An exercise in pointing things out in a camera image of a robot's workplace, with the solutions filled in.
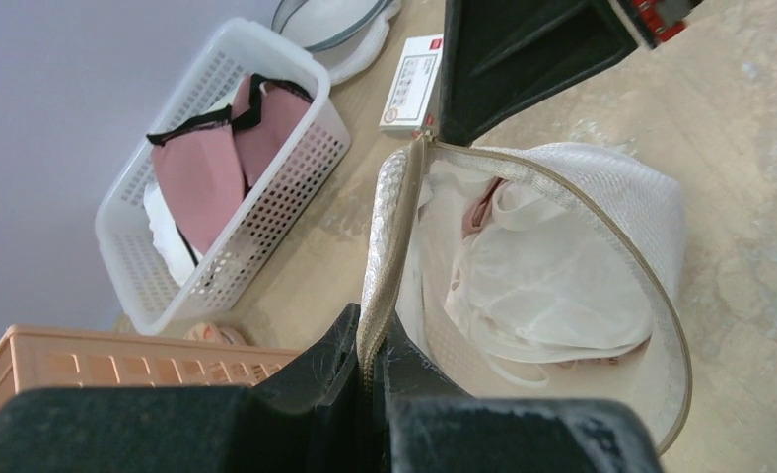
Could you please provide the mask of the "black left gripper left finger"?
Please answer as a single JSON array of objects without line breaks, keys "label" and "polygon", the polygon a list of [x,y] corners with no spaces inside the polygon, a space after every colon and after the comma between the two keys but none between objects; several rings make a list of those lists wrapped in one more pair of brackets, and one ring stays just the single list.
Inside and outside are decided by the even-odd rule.
[{"label": "black left gripper left finger", "polygon": [[359,314],[254,387],[23,392],[0,410],[0,472],[354,472]]}]

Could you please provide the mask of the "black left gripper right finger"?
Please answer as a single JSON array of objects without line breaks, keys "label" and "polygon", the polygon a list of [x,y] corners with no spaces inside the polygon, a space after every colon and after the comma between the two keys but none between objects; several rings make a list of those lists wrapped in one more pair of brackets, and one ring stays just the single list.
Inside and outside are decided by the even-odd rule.
[{"label": "black left gripper right finger", "polygon": [[660,472],[643,423],[606,399],[476,398],[424,355],[399,318],[375,373],[385,472]]}]

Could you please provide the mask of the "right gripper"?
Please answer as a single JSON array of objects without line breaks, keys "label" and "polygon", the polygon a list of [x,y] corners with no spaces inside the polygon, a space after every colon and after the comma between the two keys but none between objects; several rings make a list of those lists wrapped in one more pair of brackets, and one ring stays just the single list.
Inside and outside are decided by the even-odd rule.
[{"label": "right gripper", "polygon": [[505,119],[686,28],[702,0],[464,0],[445,9],[440,139],[468,146]]}]

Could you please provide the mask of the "pink lace bra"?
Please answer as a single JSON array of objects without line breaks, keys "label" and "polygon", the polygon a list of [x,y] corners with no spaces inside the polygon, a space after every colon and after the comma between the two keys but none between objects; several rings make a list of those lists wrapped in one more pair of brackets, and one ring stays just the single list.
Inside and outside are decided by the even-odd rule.
[{"label": "pink lace bra", "polygon": [[612,364],[652,325],[583,288],[622,270],[588,227],[538,192],[494,178],[464,212],[446,310],[489,362]]}]

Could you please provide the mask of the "white mesh laundry bag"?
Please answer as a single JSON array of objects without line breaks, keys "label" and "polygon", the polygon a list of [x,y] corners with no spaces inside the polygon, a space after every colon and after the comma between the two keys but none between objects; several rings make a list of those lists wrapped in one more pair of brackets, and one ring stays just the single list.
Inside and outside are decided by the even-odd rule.
[{"label": "white mesh laundry bag", "polygon": [[[654,332],[643,349],[607,365],[579,365],[569,383],[549,391],[475,394],[445,372],[409,336],[398,305],[423,180],[437,162],[534,186],[585,216],[625,259],[648,297]],[[375,193],[359,328],[361,382],[375,389],[375,364],[399,318],[410,340],[454,384],[474,397],[598,398],[629,406],[658,453],[681,433],[692,397],[691,364],[674,301],[685,248],[684,208],[674,179],[622,153],[583,143],[552,143],[519,150],[466,148],[419,137],[392,153],[380,168]]]}]

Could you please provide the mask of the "white satin bra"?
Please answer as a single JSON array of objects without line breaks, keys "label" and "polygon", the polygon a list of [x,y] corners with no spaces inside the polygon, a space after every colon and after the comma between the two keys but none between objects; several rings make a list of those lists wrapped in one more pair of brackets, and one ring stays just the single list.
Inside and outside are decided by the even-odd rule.
[{"label": "white satin bra", "polygon": [[409,336],[475,394],[549,391],[654,332],[625,259],[580,213],[527,183],[434,163],[398,305]]}]

